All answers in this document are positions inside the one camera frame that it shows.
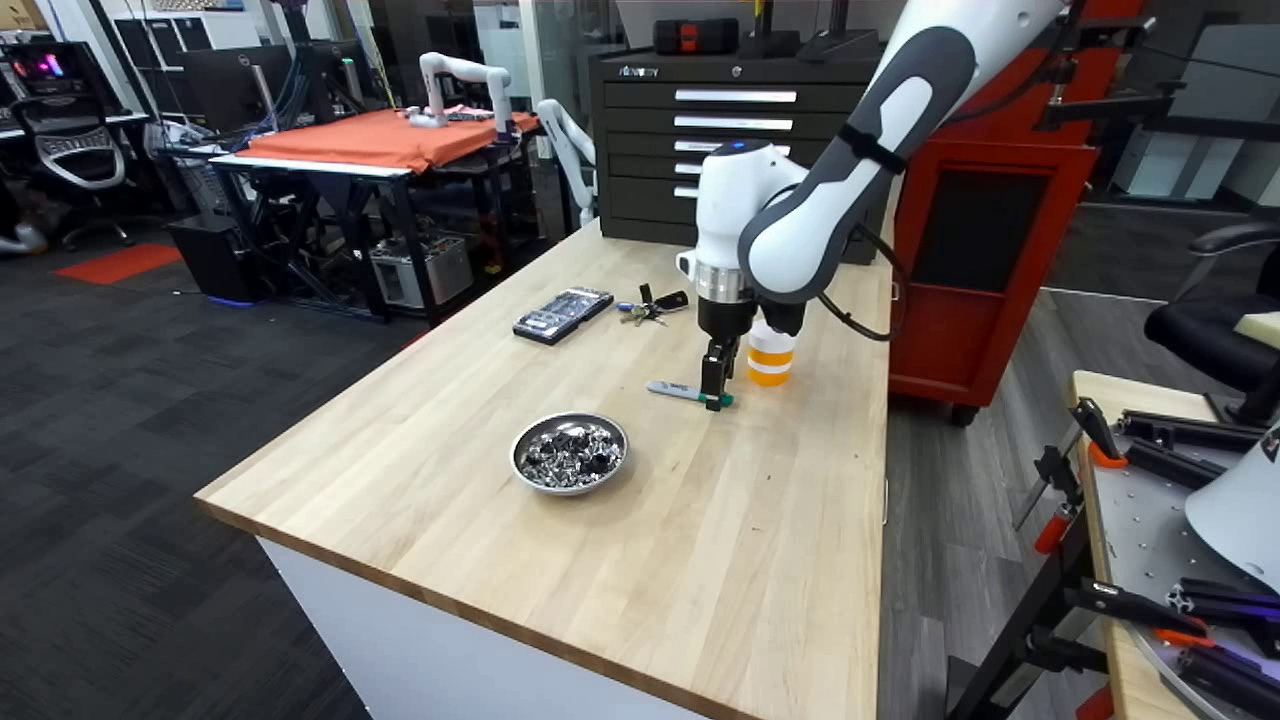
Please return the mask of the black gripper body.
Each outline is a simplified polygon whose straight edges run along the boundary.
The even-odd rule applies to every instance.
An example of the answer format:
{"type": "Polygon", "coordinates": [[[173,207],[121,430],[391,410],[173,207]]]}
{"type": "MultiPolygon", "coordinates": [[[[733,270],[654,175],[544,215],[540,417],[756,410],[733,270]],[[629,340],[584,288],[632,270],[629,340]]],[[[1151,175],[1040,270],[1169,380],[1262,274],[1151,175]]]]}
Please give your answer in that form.
{"type": "Polygon", "coordinates": [[[717,304],[699,300],[697,304],[697,322],[717,340],[717,342],[735,342],[750,329],[756,308],[750,304],[717,304]]]}

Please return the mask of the white robot arm by table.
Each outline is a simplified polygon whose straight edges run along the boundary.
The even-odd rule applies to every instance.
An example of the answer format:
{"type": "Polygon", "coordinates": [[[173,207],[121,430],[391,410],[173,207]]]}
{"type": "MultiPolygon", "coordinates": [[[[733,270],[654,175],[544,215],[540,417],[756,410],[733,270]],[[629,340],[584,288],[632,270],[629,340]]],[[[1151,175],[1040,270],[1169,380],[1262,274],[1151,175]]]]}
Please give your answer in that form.
{"type": "Polygon", "coordinates": [[[575,202],[575,218],[588,225],[594,215],[594,179],[591,179],[591,167],[594,167],[594,145],[591,134],[571,120],[571,112],[544,97],[536,105],[536,120],[552,145],[552,157],[563,171],[563,185],[571,192],[571,202],[575,202]]]}

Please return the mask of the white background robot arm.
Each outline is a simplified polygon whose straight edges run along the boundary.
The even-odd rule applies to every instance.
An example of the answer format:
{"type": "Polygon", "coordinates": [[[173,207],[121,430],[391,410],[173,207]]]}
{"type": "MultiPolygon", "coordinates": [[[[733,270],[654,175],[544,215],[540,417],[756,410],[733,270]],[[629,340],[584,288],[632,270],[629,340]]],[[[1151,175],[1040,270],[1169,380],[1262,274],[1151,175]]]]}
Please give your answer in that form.
{"type": "Polygon", "coordinates": [[[449,53],[424,53],[417,61],[424,81],[424,105],[408,109],[405,120],[417,126],[449,126],[454,120],[486,120],[494,132],[513,132],[513,97],[509,97],[509,67],[449,57],[449,53]],[[486,97],[486,109],[449,105],[443,83],[479,87],[486,97]]]}

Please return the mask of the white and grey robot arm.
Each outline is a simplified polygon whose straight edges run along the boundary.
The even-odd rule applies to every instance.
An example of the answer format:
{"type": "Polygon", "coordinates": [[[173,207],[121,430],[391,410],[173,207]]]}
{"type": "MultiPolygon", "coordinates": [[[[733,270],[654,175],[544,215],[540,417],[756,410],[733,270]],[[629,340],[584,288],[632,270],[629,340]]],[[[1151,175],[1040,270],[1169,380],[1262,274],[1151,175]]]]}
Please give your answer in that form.
{"type": "Polygon", "coordinates": [[[813,164],[759,141],[705,157],[697,243],[674,254],[708,330],[705,407],[724,407],[750,320],[797,337],[886,179],[1065,11],[1067,0],[905,0],[871,81],[813,164]]]}

